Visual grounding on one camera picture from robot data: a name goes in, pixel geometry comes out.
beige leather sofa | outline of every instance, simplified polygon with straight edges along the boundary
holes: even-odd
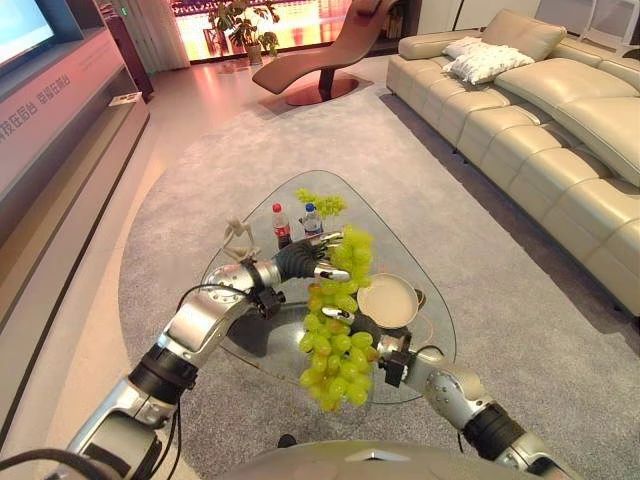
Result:
[[[640,63],[502,11],[483,40],[536,63],[473,86],[441,71],[468,35],[403,39],[388,88],[640,316]]]

gray carpet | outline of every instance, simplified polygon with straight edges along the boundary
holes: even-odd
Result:
[[[514,418],[585,478],[640,478],[635,321],[379,84],[275,118],[256,106],[162,176],[135,219],[121,269],[132,361],[200,280],[225,219],[246,216],[287,179],[318,168],[349,182],[416,256],[452,313],[457,361],[475,368]],[[183,451],[204,478],[272,448],[283,433],[457,448],[453,430],[422,400],[332,417],[296,387],[221,351],[183,406]]]

television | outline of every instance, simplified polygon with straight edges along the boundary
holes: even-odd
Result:
[[[54,36],[35,0],[0,0],[0,68]]]

white bowl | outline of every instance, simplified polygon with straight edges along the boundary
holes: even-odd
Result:
[[[405,279],[378,273],[370,286],[358,290],[358,306],[379,327],[402,328],[418,313],[418,295]]]

plastic bottle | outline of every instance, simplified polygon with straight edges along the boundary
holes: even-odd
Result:
[[[320,214],[316,210],[313,203],[307,203],[305,205],[306,213],[303,218],[300,219],[302,226],[304,227],[304,234],[307,237],[322,233],[322,219]]]
[[[271,206],[273,210],[273,232],[278,239],[278,249],[282,250],[291,243],[291,227],[287,214],[282,211],[282,205],[274,203]]]

